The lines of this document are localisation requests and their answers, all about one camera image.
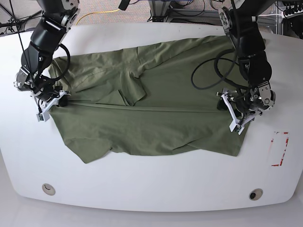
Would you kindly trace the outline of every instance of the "metal stand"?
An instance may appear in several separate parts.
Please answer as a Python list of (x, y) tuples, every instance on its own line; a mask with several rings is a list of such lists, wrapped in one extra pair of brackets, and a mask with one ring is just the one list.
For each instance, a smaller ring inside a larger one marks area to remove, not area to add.
[[(149, 1), (153, 22), (170, 22), (173, 19), (203, 19), (207, 21), (212, 21), (214, 24), (221, 25), (219, 14), (217, 11), (176, 9), (172, 7), (171, 2), (174, 1)], [(258, 17), (258, 24), (260, 26), (269, 27), (275, 34), (283, 35), (283, 23), (281, 17), (279, 16)]]

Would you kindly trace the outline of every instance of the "wrinkled fabric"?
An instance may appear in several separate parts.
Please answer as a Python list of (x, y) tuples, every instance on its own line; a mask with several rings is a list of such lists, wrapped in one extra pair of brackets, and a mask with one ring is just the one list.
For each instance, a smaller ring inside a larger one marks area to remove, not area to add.
[[(209, 36), (72, 56), (68, 73), (56, 83), (71, 91), (69, 105), (54, 106), (51, 116), (65, 145), (84, 163), (109, 150), (158, 156), (202, 149), (237, 156), (246, 130), (231, 133), (229, 112), (216, 108), (216, 92), (234, 88), (222, 82), (201, 91), (190, 82), (198, 64), (230, 48), (227, 37)], [(66, 57), (54, 59), (51, 77), (65, 65)], [(226, 72), (230, 65), (221, 60), (219, 69)], [(238, 66), (228, 78), (247, 85)], [(194, 77), (200, 87), (218, 80), (213, 61)]]

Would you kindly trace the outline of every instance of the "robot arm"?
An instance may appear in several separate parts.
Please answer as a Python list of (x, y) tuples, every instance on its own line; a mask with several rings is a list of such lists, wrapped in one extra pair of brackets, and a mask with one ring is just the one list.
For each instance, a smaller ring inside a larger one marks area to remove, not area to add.
[[(261, 115), (262, 111), (269, 110), (275, 104), (276, 95), (269, 83), (272, 69), (267, 61), (265, 44), (257, 25), (258, 15), (274, 2), (274, 0), (235, 0), (234, 7), (230, 9), (223, 7), (219, 10), (224, 31), (236, 49), (240, 73), (248, 82), (244, 95), (241, 88), (237, 89), (236, 93), (242, 98), (232, 97), (233, 92), (226, 89), (219, 94), (221, 103), (224, 101), (233, 118), (231, 131), (235, 130), (239, 134), (244, 129), (244, 123), (249, 122), (248, 118), (253, 120), (252, 115), (256, 116), (256, 113)], [(232, 113), (230, 103), (234, 103), (237, 112), (241, 113), (241, 120), (235, 118), (236, 114)]]
[(70, 57), (61, 42), (80, 12), (79, 0), (38, 0), (38, 4), (43, 14), (31, 36), (29, 47), (22, 54), (22, 66), (15, 87), (20, 91), (31, 91), (36, 99), (50, 103), (53, 99), (62, 97), (62, 92), (54, 90), (53, 85), (64, 75), (51, 79), (43, 76), (42, 72), (51, 64), (53, 53), (58, 47), (63, 48)]

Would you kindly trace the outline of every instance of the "equipment in background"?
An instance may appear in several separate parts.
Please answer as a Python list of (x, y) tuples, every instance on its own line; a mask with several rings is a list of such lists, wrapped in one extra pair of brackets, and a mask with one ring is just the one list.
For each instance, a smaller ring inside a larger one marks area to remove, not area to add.
[(283, 6), (279, 9), (283, 11), (285, 16), (285, 28), (293, 30), (293, 32), (303, 39), (303, 1), (283, 1)]
[(0, 35), (9, 35), (9, 34), (16, 33), (17, 31), (15, 31), (14, 26), (16, 26), (16, 29), (19, 32), (25, 32), (25, 27), (26, 27), (27, 22), (32, 20), (32, 19), (40, 17), (38, 15), (40, 15), (42, 13), (42, 10), (40, 10), (40, 11), (38, 11), (38, 12), (34, 13), (33, 15), (28, 16), (28, 17), (23, 17), (23, 18), (20, 18), (20, 19), (16, 19), (1, 4), (0, 4), (0, 8), (10, 17), (10, 19), (8, 20), (8, 23), (4, 23), (4, 24), (0, 23), (0, 28), (2, 28), (2, 27), (6, 28), (4, 32), (0, 33)]
[[(208, 0), (203, 0), (201, 4), (197, 5), (196, 9), (189, 9), (185, 5), (180, 5), (179, 1), (160, 1), (150, 0), (151, 16), (147, 21), (152, 22), (178, 22), (178, 23), (194, 23), (194, 24), (208, 24), (208, 25), (222, 25), (220, 22), (218, 9), (223, 0), (210, 0), (212, 5), (215, 5), (215, 10), (207, 10), (206, 3)], [(195, 2), (195, 0), (188, 1), (188, 5)], [(276, 16), (259, 17), (258, 24), (260, 26), (268, 27), (275, 34), (283, 35), (282, 20), (277, 19)]]
[(131, 0), (121, 0), (121, 3), (119, 5), (119, 9), (122, 11), (125, 11), (129, 5)]

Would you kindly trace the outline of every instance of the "green t-shirt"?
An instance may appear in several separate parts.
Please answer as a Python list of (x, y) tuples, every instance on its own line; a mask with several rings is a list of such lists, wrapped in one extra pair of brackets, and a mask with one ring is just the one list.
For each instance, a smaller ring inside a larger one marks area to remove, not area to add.
[[(230, 48), (227, 37), (209, 36), (72, 56), (68, 73), (56, 84), (72, 92), (69, 105), (54, 106), (51, 116), (65, 145), (84, 163), (109, 150), (157, 156), (203, 149), (237, 156), (246, 131), (230, 132), (229, 112), (216, 108), (216, 92), (234, 88), (222, 82), (200, 91), (190, 82), (198, 64)], [(65, 65), (66, 57), (54, 59), (51, 77)], [(226, 72), (230, 65), (220, 61), (219, 69)], [(247, 84), (237, 66), (229, 79)], [(201, 87), (218, 80), (212, 61), (194, 78)]]

